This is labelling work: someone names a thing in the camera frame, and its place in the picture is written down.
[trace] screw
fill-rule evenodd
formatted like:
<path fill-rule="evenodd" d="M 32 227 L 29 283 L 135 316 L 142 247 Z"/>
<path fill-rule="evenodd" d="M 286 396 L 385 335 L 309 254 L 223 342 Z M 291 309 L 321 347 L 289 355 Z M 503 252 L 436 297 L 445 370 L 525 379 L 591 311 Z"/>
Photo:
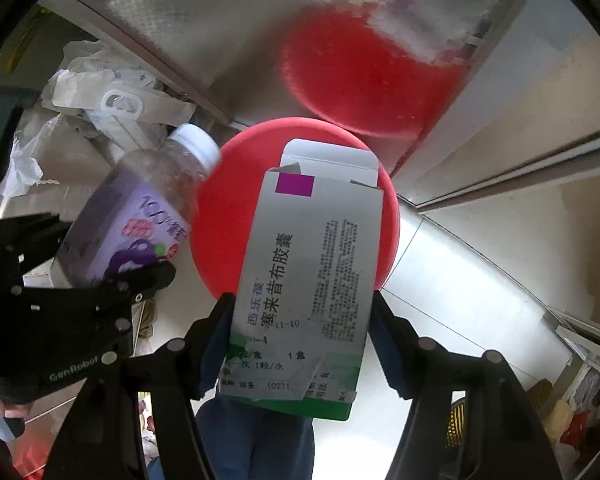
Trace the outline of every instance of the screw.
<path fill-rule="evenodd" d="M 116 328 L 119 332 L 126 332 L 131 328 L 131 322 L 126 317 L 119 317 L 116 320 Z"/>
<path fill-rule="evenodd" d="M 502 354 L 497 350 L 487 350 L 484 355 L 494 364 L 498 364 L 502 361 Z"/>
<path fill-rule="evenodd" d="M 436 347 L 436 342 L 430 337 L 421 337 L 418 339 L 418 346 L 423 350 L 433 350 Z"/>
<path fill-rule="evenodd" d="M 185 347 L 186 343 L 181 337 L 176 337 L 167 343 L 167 348 L 172 352 L 179 352 Z"/>
<path fill-rule="evenodd" d="M 109 351 L 109 352 L 104 352 L 104 354 L 102 354 L 102 358 L 100 360 L 102 361 L 102 364 L 110 365 L 110 364 L 115 363 L 117 358 L 118 358 L 118 355 L 115 352 Z"/>

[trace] red plastic lid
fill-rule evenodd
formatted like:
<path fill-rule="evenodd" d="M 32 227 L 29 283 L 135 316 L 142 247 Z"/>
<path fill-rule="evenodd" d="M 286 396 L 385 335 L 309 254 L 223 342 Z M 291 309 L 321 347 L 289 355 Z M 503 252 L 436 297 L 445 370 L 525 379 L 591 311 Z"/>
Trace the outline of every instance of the red plastic lid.
<path fill-rule="evenodd" d="M 357 15 L 320 9 L 282 50 L 286 86 L 309 110 L 363 135 L 416 139 L 448 104 L 466 67 L 420 62 Z"/>
<path fill-rule="evenodd" d="M 238 290 L 242 261 L 258 203 L 264 173 L 280 164 L 292 139 L 318 140 L 368 150 L 353 134 L 316 119 L 284 118 L 257 124 L 222 148 L 222 160 L 198 195 L 199 213 L 190 236 L 196 268 L 215 298 Z M 400 236 L 398 199 L 389 175 L 380 166 L 384 190 L 376 288 L 389 275 Z"/>

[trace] plastic bottle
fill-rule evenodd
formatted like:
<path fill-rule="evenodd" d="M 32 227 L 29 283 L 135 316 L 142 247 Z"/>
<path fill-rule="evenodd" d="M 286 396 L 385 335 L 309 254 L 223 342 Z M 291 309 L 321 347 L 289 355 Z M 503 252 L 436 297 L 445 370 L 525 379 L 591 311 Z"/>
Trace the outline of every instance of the plastic bottle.
<path fill-rule="evenodd" d="M 88 286 L 171 259 L 189 234 L 198 187 L 219 159 L 214 140 L 193 124 L 179 126 L 159 150 L 125 155 L 64 238 L 54 285 Z"/>

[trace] blue jeans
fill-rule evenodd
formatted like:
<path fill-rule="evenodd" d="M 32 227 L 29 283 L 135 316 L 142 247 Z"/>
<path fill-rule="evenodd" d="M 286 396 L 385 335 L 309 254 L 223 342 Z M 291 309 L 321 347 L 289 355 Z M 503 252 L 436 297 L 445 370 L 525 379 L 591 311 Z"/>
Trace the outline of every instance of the blue jeans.
<path fill-rule="evenodd" d="M 312 418 L 272 412 L 216 394 L 200 407 L 196 423 L 218 480 L 312 477 Z M 159 458 L 147 469 L 150 480 L 164 480 Z"/>

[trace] plastic bag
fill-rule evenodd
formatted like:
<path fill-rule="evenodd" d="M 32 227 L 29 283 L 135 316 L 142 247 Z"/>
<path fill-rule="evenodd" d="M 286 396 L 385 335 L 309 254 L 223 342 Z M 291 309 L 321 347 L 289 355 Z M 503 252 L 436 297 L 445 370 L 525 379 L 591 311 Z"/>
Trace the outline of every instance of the plastic bag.
<path fill-rule="evenodd" d="M 580 458 L 580 452 L 574 449 L 573 446 L 569 446 L 569 444 L 555 442 L 554 456 L 560 468 L 560 473 L 562 473 L 562 478 L 572 478 L 573 475 L 570 474 L 570 471 L 576 460 Z"/>
<path fill-rule="evenodd" d="M 190 120 L 195 105 L 161 92 L 157 77 L 128 52 L 102 41 L 72 41 L 42 92 L 43 106 L 82 116 L 125 151 L 156 148 L 164 124 Z"/>
<path fill-rule="evenodd" d="M 17 131 L 0 194 L 11 198 L 25 195 L 29 187 L 37 184 L 58 184 L 59 180 L 88 182 L 104 177 L 110 167 L 86 139 L 94 133 L 89 123 L 62 114 L 43 123 L 32 137 Z"/>
<path fill-rule="evenodd" d="M 588 418 L 589 412 L 578 412 L 573 415 L 567 431 L 560 437 L 560 442 L 569 444 L 570 446 L 573 446 L 574 449 L 580 449 Z"/>

